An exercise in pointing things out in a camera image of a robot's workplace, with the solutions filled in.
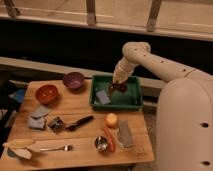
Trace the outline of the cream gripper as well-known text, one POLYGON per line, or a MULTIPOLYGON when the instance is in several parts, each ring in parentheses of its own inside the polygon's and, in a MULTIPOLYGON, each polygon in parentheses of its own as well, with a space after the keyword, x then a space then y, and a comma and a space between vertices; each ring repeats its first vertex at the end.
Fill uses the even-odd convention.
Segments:
POLYGON ((115 66, 112 84, 123 84, 126 82, 136 67, 137 64, 134 64, 123 57, 115 66))

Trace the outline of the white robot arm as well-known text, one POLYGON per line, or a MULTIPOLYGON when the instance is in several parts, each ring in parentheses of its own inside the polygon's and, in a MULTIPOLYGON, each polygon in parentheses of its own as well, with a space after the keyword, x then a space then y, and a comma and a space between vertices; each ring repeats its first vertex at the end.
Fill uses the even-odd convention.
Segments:
POLYGON ((213 171, 213 75, 128 42, 113 81, 125 82, 139 65, 166 83, 157 103, 157 171, 213 171))

